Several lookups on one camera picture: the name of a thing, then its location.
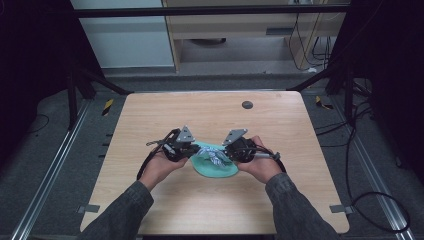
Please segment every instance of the black cable on floor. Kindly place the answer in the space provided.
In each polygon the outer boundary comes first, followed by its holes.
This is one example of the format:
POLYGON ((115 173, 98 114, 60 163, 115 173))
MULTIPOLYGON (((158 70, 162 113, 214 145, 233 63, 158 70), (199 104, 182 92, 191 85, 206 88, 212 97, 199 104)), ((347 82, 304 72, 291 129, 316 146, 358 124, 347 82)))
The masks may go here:
POLYGON ((339 145, 320 145, 320 147, 322 147, 322 148, 333 148, 333 147, 344 147, 346 145, 347 145, 347 143, 339 144, 339 145))
POLYGON ((27 132, 27 134, 31 134, 31 133, 39 132, 41 129, 45 128, 45 127, 49 124, 49 122, 50 122, 50 118, 49 118, 47 115, 44 115, 44 114, 37 114, 37 117, 38 117, 38 116, 45 117, 45 118, 47 119, 47 121, 44 123, 44 125, 43 125, 43 126, 39 127, 39 128, 38 128, 38 129, 36 129, 36 130, 29 131, 29 132, 27 132))
POLYGON ((314 128, 314 129, 315 129, 315 130, 323 129, 323 128, 331 127, 331 126, 334 126, 334 125, 339 125, 339 124, 342 124, 342 123, 346 123, 346 121, 338 122, 338 123, 331 123, 331 124, 329 124, 329 125, 325 125, 325 126, 322 126, 322 127, 316 127, 316 128, 314 128))
POLYGON ((375 226, 375 227, 377 227, 378 229, 381 229, 381 230, 383 230, 383 231, 386 231, 386 232, 389 232, 389 233, 394 233, 394 234, 396 234, 396 233, 401 233, 401 232, 404 232, 404 231, 406 231, 409 227, 410 227, 410 225, 411 225, 411 218, 410 218, 410 215, 409 215, 409 213, 408 213, 408 211, 406 210, 406 208, 397 200, 397 199, 395 199, 393 196, 390 196, 390 195, 388 195, 388 194, 386 194, 386 193, 382 193, 382 192, 375 192, 375 191, 372 191, 372 192, 365 192, 365 193, 362 193, 361 195, 359 195, 358 197, 356 197, 356 198, 353 198, 352 197, 352 192, 351 192, 351 189, 350 189, 350 183, 349 183, 349 150, 350 150, 350 144, 351 144, 351 142, 352 142, 352 140, 354 139, 354 137, 355 137, 355 134, 356 134, 356 120, 357 120, 357 118, 358 118, 358 116, 360 116, 360 115, 362 115, 362 113, 366 113, 366 112, 369 112, 369 110, 371 109, 370 107, 368 107, 368 108, 366 108, 366 109, 364 109, 364 110, 362 110, 362 112, 361 113, 359 113, 358 114, 358 109, 359 109, 359 106, 361 106, 362 104, 365 104, 367 101, 365 101, 365 102, 363 102, 363 103, 361 103, 360 105, 358 105, 358 107, 355 109, 355 113, 354 113, 354 115, 353 115, 353 124, 352 124, 352 129, 351 129, 351 132, 350 132, 350 135, 349 135, 349 139, 348 139, 348 142, 347 142, 347 146, 346 146, 346 156, 345 156, 345 158, 346 158, 346 163, 345 163, 345 177, 346 177, 346 188, 347 188, 347 192, 348 192, 348 195, 349 195, 349 199, 350 199, 350 201, 351 201, 351 205, 353 206, 353 207, 355 207, 355 210, 365 219, 365 220, 367 220, 369 223, 371 223, 373 226, 375 226), (405 227, 403 227, 402 229, 399 229, 399 230, 394 230, 394 229, 391 229, 391 228, 386 228, 386 227, 384 227, 384 226, 381 226, 380 224, 377 224, 376 222, 374 222, 373 220, 371 220, 368 216, 366 216, 366 214, 364 214, 357 206, 356 206, 356 204, 358 203, 358 201, 359 200, 361 200, 362 198, 364 198, 364 197, 366 197, 366 196, 370 196, 370 195, 380 195, 380 196, 384 196, 384 197, 387 197, 387 198, 389 198, 389 199, 391 199, 391 200, 393 200, 393 201, 395 201, 396 202, 396 204, 399 206, 399 208, 401 209, 401 211, 404 213, 404 215, 405 215, 405 220, 406 220, 406 225, 405 225, 405 227))

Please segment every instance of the wooden table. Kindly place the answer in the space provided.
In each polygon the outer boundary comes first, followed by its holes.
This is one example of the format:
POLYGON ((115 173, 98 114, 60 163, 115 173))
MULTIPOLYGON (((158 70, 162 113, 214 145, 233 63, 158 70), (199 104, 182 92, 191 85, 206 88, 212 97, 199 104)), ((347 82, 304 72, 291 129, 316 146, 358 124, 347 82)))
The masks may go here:
MULTIPOLYGON (((314 129, 297 92, 145 93, 127 97, 107 156, 90 199, 98 213, 85 213, 81 230, 134 182, 154 146, 174 128, 188 125, 197 140, 221 144, 231 129, 247 128, 245 137, 261 136, 279 151, 288 174, 321 216, 337 232, 349 229, 314 129), (251 101, 252 109, 242 102, 251 101)), ((274 234, 272 206, 264 184, 239 172, 213 179, 199 175, 190 161, 152 191, 155 203, 139 233, 274 234)))

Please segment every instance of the hand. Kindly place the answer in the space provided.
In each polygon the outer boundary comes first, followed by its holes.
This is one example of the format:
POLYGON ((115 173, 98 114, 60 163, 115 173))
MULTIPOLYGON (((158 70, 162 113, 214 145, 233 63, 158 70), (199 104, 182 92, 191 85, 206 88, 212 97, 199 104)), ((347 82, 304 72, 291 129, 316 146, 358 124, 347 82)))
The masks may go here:
MULTIPOLYGON (((252 141, 259 146, 265 147, 259 136, 254 136, 252 141)), ((282 173, 281 168, 272 158, 255 157, 248 163, 236 163, 240 171, 252 174, 261 183, 267 183, 273 176, 282 173)))
POLYGON ((187 161, 188 158, 183 158, 178 162, 172 162, 168 160, 163 152, 159 152, 147 164, 139 181, 149 191, 152 191, 158 183, 162 182, 174 170, 182 168, 187 161))

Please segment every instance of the forearm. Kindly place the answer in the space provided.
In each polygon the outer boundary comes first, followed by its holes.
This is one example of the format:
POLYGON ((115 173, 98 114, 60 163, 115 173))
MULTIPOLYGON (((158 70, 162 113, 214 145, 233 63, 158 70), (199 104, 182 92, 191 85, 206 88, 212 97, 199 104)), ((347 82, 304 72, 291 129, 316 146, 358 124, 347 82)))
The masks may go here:
POLYGON ((149 190, 134 182, 77 239, 135 239, 141 220, 153 205, 149 190))
POLYGON ((272 177, 265 189, 274 208, 280 239, 339 239, 286 173, 272 177))

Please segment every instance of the small round object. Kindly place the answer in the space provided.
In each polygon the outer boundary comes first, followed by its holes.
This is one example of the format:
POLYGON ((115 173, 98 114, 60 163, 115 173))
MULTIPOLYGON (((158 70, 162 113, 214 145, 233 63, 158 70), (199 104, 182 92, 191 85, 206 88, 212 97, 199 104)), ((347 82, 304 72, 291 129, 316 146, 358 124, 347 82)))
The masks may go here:
POLYGON ((244 101, 244 102, 241 104, 241 106, 242 106, 244 109, 251 109, 251 108, 253 108, 253 103, 252 103, 251 101, 244 101))

